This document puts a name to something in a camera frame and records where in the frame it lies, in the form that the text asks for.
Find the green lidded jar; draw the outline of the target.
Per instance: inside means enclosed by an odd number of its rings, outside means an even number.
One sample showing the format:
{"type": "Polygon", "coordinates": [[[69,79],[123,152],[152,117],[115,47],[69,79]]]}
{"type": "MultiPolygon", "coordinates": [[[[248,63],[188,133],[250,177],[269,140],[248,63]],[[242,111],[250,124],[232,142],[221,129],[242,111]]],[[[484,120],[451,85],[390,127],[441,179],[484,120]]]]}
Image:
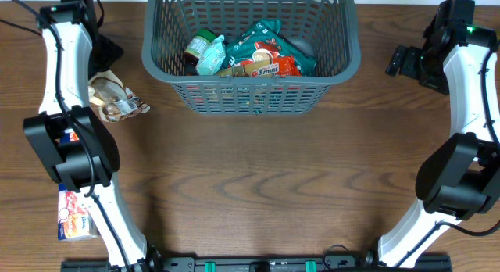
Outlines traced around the green lidded jar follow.
{"type": "Polygon", "coordinates": [[[210,30],[202,28],[198,30],[195,36],[188,43],[184,50],[183,57],[186,61],[186,67],[194,69],[198,64],[202,53],[211,45],[217,36],[210,30]]]}

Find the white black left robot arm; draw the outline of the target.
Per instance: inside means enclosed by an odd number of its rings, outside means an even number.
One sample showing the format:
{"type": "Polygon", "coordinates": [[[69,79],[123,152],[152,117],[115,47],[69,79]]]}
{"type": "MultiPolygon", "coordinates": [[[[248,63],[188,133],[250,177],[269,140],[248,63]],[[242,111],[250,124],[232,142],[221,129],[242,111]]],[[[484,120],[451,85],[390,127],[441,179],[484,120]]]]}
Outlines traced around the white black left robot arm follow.
{"type": "Polygon", "coordinates": [[[73,192],[90,214],[106,260],[74,260],[63,271],[163,271],[163,260],[138,229],[119,188],[117,144],[90,107],[88,81],[110,67],[122,49],[98,32],[95,0],[60,0],[35,10],[11,0],[37,21],[46,53],[45,93],[23,132],[49,177],[73,192]]]}

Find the red yellow spaghetti packet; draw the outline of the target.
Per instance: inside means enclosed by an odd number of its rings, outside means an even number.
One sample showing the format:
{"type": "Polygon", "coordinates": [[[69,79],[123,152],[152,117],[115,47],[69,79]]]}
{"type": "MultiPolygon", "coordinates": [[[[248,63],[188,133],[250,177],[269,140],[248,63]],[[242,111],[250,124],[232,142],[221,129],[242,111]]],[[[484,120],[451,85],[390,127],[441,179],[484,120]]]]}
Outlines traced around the red yellow spaghetti packet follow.
{"type": "Polygon", "coordinates": [[[291,56],[277,57],[240,66],[220,70],[216,75],[221,77],[286,77],[301,76],[291,56]]]}

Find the mint green snack bar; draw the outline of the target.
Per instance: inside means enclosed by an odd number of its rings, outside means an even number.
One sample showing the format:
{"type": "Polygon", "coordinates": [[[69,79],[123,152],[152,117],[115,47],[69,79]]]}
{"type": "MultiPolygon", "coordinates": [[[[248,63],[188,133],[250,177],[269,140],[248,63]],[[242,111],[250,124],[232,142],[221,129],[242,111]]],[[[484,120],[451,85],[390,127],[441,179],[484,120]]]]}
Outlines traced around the mint green snack bar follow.
{"type": "Polygon", "coordinates": [[[195,67],[200,76],[210,76],[217,73],[226,58],[225,36],[214,39],[210,46],[202,53],[195,67]]]}

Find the green instant coffee bag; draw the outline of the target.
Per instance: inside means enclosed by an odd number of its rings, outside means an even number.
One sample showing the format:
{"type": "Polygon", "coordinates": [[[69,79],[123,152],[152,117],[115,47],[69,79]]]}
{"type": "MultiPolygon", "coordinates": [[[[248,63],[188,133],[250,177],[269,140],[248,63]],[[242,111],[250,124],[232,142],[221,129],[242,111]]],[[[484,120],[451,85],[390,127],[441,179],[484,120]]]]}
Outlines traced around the green instant coffee bag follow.
{"type": "Polygon", "coordinates": [[[280,20],[262,19],[226,46],[226,57],[221,68],[244,66],[267,60],[293,61],[298,73],[311,77],[317,61],[280,36],[280,20]]]}

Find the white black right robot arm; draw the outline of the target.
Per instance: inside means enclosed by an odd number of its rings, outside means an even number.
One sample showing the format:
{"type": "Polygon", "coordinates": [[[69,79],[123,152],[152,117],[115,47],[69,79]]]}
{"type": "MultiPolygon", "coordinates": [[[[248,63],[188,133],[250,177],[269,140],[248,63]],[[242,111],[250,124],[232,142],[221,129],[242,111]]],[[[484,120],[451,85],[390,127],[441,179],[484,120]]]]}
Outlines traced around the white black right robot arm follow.
{"type": "Polygon", "coordinates": [[[366,267],[437,270],[443,262],[423,253],[448,229],[472,237],[499,229],[460,227],[499,199],[499,39],[494,30],[474,24],[474,10],[473,0],[444,0],[423,32],[423,47],[397,47],[387,66],[388,75],[410,77],[449,97],[450,136],[421,165],[414,202],[367,251],[366,267]]]}

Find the beige snack bag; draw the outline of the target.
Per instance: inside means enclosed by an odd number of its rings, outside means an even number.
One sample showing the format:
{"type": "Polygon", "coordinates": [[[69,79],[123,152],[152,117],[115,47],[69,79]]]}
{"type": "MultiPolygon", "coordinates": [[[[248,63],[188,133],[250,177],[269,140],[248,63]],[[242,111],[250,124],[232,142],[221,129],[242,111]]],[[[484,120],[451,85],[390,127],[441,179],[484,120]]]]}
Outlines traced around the beige snack bag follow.
{"type": "Polygon", "coordinates": [[[115,123],[142,113],[150,106],[132,92],[111,71],[96,73],[88,81],[89,101],[97,107],[102,121],[115,123]]]}

